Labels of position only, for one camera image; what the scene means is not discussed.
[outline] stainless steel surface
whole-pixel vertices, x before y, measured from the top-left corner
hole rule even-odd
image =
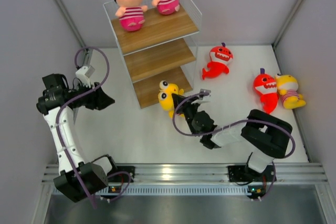
[[[142,185],[169,184],[230,184],[227,166],[234,164],[127,164],[135,166],[135,180]],[[278,163],[276,184],[327,184],[319,163]],[[43,184],[52,184],[58,176],[58,166],[48,165]]]
[[[323,224],[314,186],[276,186],[262,202],[245,196],[126,196],[93,210],[85,200],[74,204],[52,196],[45,224]]]
[[[71,16],[69,15],[69,12],[67,10],[67,8],[65,7],[64,3],[62,0],[55,0],[58,8],[60,9],[61,13],[63,14],[64,19],[66,20],[66,22],[68,23],[71,31],[73,32],[73,35],[76,37],[79,45],[81,47],[85,47],[86,44],[82,38],[82,36],[80,35],[75,22],[72,20]]]
[[[276,39],[273,43],[274,50],[278,46],[278,44],[279,44],[281,38],[283,37],[283,35],[285,34],[287,28],[289,27],[289,25],[291,24],[291,22],[295,18],[295,15],[299,11],[303,1],[305,1],[305,0],[297,0],[295,5],[293,6],[291,12],[289,13],[288,17],[286,18],[285,23],[282,25],[282,27],[280,29],[280,32],[277,35],[277,37],[276,37]]]

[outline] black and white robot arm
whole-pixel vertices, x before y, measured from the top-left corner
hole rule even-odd
[[[181,134],[186,136],[200,136],[200,142],[205,147],[214,149],[221,148],[233,142],[231,137],[228,137],[227,134],[223,134],[223,130],[239,123],[246,123],[241,129],[240,135],[252,143],[256,150],[250,154],[244,168],[237,169],[233,173],[229,171],[229,179],[231,182],[262,181],[265,172],[271,174],[272,169],[267,168],[275,158],[286,158],[294,152],[295,142],[290,135],[292,126],[263,111],[251,110],[247,119],[240,120],[225,127],[216,125],[214,120],[212,120],[205,111],[198,111],[198,107],[205,97],[209,97],[209,94],[209,90],[201,90],[199,94],[189,97],[172,94],[175,108],[174,117],[176,114],[184,114],[191,134],[181,132],[176,127],[174,117],[173,124],[176,130]],[[236,138],[234,141],[243,141],[243,138]],[[290,139],[293,144],[292,151],[286,154]],[[268,181],[272,179],[274,179],[272,176],[268,176]]]
[[[101,87],[83,95],[99,85],[97,82],[94,84],[90,82],[90,76],[93,72],[94,68],[90,65],[79,68],[76,77],[80,84],[77,88],[72,89],[69,88],[67,79],[62,74],[50,74],[43,77],[46,89],[36,104],[38,111],[43,114],[48,123],[55,142],[60,175],[54,179],[55,186],[74,202],[85,198],[86,194],[78,183],[78,178],[74,176],[74,169],[66,155],[66,150],[91,194],[105,188],[108,185],[107,173],[116,169],[115,163],[109,155],[97,158],[95,162],[89,162],[80,147],[75,131],[73,117],[75,108],[85,106],[91,110],[102,110],[114,103],[114,99],[106,95]],[[74,102],[64,107],[71,99]],[[57,114],[61,109],[59,124],[56,125]],[[59,128],[62,141],[57,133],[57,128]]]

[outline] cable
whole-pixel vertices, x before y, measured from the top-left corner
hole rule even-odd
[[[79,83],[80,83],[80,85],[83,86],[83,82],[82,82],[80,79],[78,79],[77,77],[75,77],[75,78],[72,80],[72,89],[75,89],[75,80],[78,80]]]
[[[130,185],[130,183],[132,181],[132,177],[131,177],[131,175],[128,172],[116,172],[116,173],[113,173],[113,174],[111,174],[111,175],[109,175],[107,177],[111,178],[111,177],[117,176],[119,174],[126,174],[128,176],[127,185],[124,187],[124,189],[115,198],[110,199],[109,203],[111,203],[112,201],[115,201],[115,200],[119,199],[121,197],[121,195],[127,190],[128,186]]]
[[[220,129],[216,129],[214,131],[211,131],[211,132],[206,132],[206,133],[198,133],[198,134],[188,134],[188,133],[184,133],[182,132],[177,126],[176,126],[176,121],[175,121],[175,117],[176,117],[176,112],[179,110],[179,108],[185,103],[187,102],[188,100],[194,98],[194,97],[197,97],[199,95],[203,95],[203,96],[207,96],[207,95],[210,95],[208,92],[200,92],[200,93],[197,93],[197,94],[193,94],[189,97],[186,97],[177,107],[176,109],[174,110],[174,114],[173,114],[173,126],[174,128],[177,130],[177,132],[179,132],[180,134],[184,135],[184,136],[205,136],[205,135],[210,135],[210,134],[215,134],[215,133],[218,133],[220,131],[223,131],[227,128],[230,128],[232,126],[235,126],[237,124],[240,124],[240,123],[247,123],[247,122],[251,122],[251,123],[261,123],[261,124],[265,124],[265,125],[268,125],[268,126],[272,126],[280,131],[282,131],[283,133],[285,133],[289,138],[290,140],[292,141],[292,150],[287,154],[285,155],[283,158],[287,158],[289,156],[291,156],[294,151],[295,151],[295,148],[296,148],[296,145],[295,145],[295,141],[294,141],[294,138],[292,137],[292,135],[286,131],[285,129],[283,129],[282,127],[280,126],[277,126],[276,124],[273,124],[273,123],[270,123],[270,122],[266,122],[266,121],[262,121],[262,120],[255,120],[255,119],[242,119],[242,120],[239,120],[237,122],[234,122],[234,123],[231,123],[229,125],[226,125],[226,126],[223,126],[222,128]]]
[[[272,161],[272,165],[273,165],[273,172],[274,172],[274,174],[273,174],[273,178],[272,178],[272,182],[271,182],[271,184],[269,185],[269,187],[268,187],[268,190],[267,190],[267,192],[261,197],[261,199],[264,199],[268,194],[269,194],[269,192],[271,191],[271,189],[272,189],[272,187],[273,187],[273,185],[274,185],[274,182],[275,182],[275,178],[276,178],[276,170],[275,170],[275,164],[274,164],[274,162]]]
[[[82,186],[82,188],[83,188],[85,194],[86,194],[87,197],[89,198],[89,200],[90,200],[90,202],[91,202],[93,208],[94,208],[94,209],[97,209],[97,203],[96,203],[95,197],[93,197],[93,196],[90,194],[88,188],[87,188],[87,187],[85,186],[85,184],[84,184],[84,181],[83,181],[82,178],[80,177],[80,175],[79,175],[79,173],[78,173],[78,171],[77,171],[77,169],[76,169],[76,165],[75,165],[74,161],[72,160],[72,158],[71,158],[71,156],[70,156],[70,153],[69,153],[69,151],[68,151],[68,149],[67,149],[67,147],[66,147],[66,145],[65,145],[65,142],[64,142],[64,140],[63,140],[63,137],[62,137],[62,134],[61,134],[61,130],[60,130],[60,127],[59,127],[59,118],[60,118],[60,115],[61,115],[62,111],[63,111],[69,104],[71,104],[72,102],[76,101],[77,99],[80,99],[80,98],[82,98],[82,97],[84,97],[84,96],[86,96],[86,95],[88,95],[88,94],[90,94],[90,93],[92,93],[92,92],[95,92],[97,89],[99,89],[99,88],[105,83],[105,81],[107,80],[107,77],[109,76],[109,73],[110,73],[109,60],[108,60],[107,56],[104,54],[104,52],[103,52],[102,50],[100,50],[99,48],[97,48],[97,47],[83,47],[83,48],[79,49],[79,50],[77,51],[76,55],[75,55],[75,65],[76,65],[76,67],[77,67],[77,68],[79,67],[79,66],[77,65],[77,58],[78,58],[79,53],[82,52],[83,50],[87,50],[87,49],[94,49],[94,50],[100,52],[100,53],[103,55],[103,57],[104,57],[104,59],[105,59],[105,62],[106,62],[106,66],[107,66],[106,75],[105,75],[104,79],[101,81],[100,84],[98,84],[97,86],[95,86],[95,87],[92,88],[91,90],[89,90],[89,91],[87,91],[87,92],[84,92],[83,94],[80,94],[80,95],[78,95],[78,96],[76,96],[76,97],[70,99],[69,101],[67,101],[65,104],[63,104],[63,105],[61,106],[61,108],[59,109],[59,111],[58,111],[58,113],[57,113],[57,115],[56,115],[56,131],[57,131],[57,135],[58,135],[59,141],[60,141],[62,147],[64,147],[64,152],[65,152],[65,154],[66,154],[66,156],[67,156],[67,158],[68,158],[68,160],[69,160],[69,163],[70,163],[70,165],[71,165],[73,171],[75,172],[75,176],[77,177],[77,179],[78,179],[80,185]]]
[[[112,201],[115,201],[116,199],[120,198],[121,195],[126,191],[126,189],[128,188],[128,186],[131,184],[131,180],[132,180],[132,177],[131,177],[131,174],[129,174],[128,172],[124,172],[124,171],[121,171],[121,172],[116,172],[116,173],[113,173],[109,176],[107,176],[108,178],[111,178],[111,177],[114,177],[114,176],[117,176],[117,175],[121,175],[121,174],[126,174],[128,176],[128,182],[127,182],[127,185],[125,186],[125,188],[120,191],[120,193],[114,197],[113,199],[110,199],[108,202],[112,202]],[[52,205],[52,209],[51,209],[51,213],[53,215],[53,217],[56,219],[56,220],[61,220],[63,219],[66,215],[68,215],[72,210],[74,210],[76,207],[80,206],[83,202],[85,202],[88,198],[85,198],[83,199],[81,202],[79,203],[76,203],[76,204],[73,204],[70,209],[68,209],[68,211],[66,211],[65,213],[63,212],[62,215],[60,216],[59,214],[56,214],[55,213],[55,205]]]
[[[247,186],[249,184],[251,184],[253,181],[250,181],[250,182],[246,182],[246,183],[243,183],[243,184],[239,184],[237,182],[235,182],[238,186]]]

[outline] red shark plush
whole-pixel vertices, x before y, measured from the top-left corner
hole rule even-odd
[[[270,114],[278,105],[277,82],[261,68],[260,74],[254,79],[253,87],[264,105],[263,110]]]
[[[211,49],[210,62],[207,64],[208,71],[205,68],[202,69],[203,80],[205,78],[216,78],[222,73],[229,73],[227,65],[233,60],[233,54],[225,47],[225,43],[222,43],[222,45]]]

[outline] acrylic shelf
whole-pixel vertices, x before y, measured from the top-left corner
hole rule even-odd
[[[196,62],[198,44],[194,35],[200,32],[202,22],[202,13],[192,0],[180,0],[180,10],[170,15],[159,14],[151,1],[143,1],[149,8],[144,13],[145,23],[134,32],[121,27],[115,17],[118,10],[115,2],[104,4],[140,108],[159,102],[157,94],[162,80],[192,90],[193,74],[186,71],[193,69],[189,63]]]
[[[196,60],[184,39],[125,56],[132,82],[179,67]]]
[[[119,19],[112,20],[124,55],[199,32],[183,7],[177,13],[167,16],[159,14],[155,8],[149,9],[144,17],[146,22],[143,27],[134,33],[125,31]]]

